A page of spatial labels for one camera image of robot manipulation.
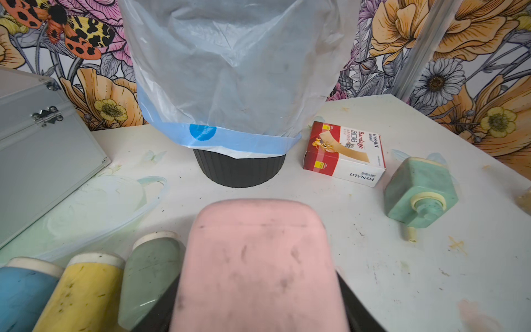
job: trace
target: ribbed black bin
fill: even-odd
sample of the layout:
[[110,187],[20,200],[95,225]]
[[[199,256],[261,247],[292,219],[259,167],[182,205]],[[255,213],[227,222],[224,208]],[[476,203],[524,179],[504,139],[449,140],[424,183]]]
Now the ribbed black bin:
[[286,155],[270,158],[235,159],[217,152],[196,150],[195,157],[203,173],[212,181],[233,188],[246,188],[274,177]]

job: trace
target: plastic bag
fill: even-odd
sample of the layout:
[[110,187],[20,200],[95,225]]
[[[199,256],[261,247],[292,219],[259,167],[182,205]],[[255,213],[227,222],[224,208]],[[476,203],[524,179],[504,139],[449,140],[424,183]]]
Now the plastic bag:
[[190,148],[284,155],[348,61],[359,5],[120,0],[144,118]]

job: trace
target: bandage box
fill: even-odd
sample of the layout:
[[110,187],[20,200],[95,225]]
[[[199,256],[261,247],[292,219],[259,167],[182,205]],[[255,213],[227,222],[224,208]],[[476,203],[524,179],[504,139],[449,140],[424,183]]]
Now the bandage box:
[[386,171],[380,135],[316,121],[304,169],[374,187]]

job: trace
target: sage green bottle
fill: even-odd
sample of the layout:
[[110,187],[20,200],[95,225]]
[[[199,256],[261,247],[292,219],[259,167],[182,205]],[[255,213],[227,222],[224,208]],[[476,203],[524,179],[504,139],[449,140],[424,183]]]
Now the sage green bottle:
[[181,273],[185,247],[170,231],[138,239],[124,269],[118,324],[132,330]]
[[430,226],[457,201],[448,169],[416,157],[404,160],[384,191],[386,215],[413,228]]

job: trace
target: paint smudge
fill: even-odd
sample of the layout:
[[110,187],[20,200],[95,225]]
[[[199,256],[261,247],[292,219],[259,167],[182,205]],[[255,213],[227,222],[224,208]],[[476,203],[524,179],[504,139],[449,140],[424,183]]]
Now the paint smudge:
[[449,245],[450,248],[456,249],[457,251],[460,251],[460,252],[464,253],[466,256],[468,256],[468,253],[463,248],[465,246],[465,243],[463,241],[456,242],[456,240],[454,240],[453,237],[451,237],[451,236],[448,236],[448,238],[452,242],[452,244]]
[[503,327],[494,317],[487,316],[479,311],[479,304],[477,302],[461,300],[457,304],[457,308],[463,325],[469,331],[503,332]]

